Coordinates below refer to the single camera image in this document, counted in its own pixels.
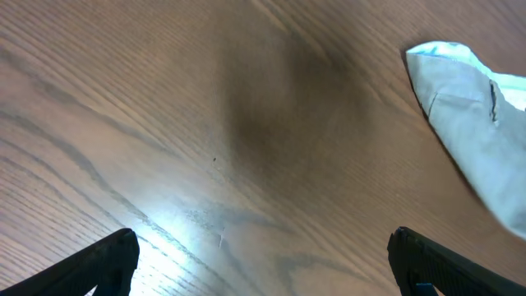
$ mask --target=wooden table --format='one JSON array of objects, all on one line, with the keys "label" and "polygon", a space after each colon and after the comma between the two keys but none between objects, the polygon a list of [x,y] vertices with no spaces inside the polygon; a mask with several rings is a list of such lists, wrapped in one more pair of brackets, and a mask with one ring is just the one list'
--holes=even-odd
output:
[{"label": "wooden table", "polygon": [[526,284],[402,52],[526,76],[523,0],[0,0],[0,289],[122,227],[132,294],[396,295],[399,225]]}]

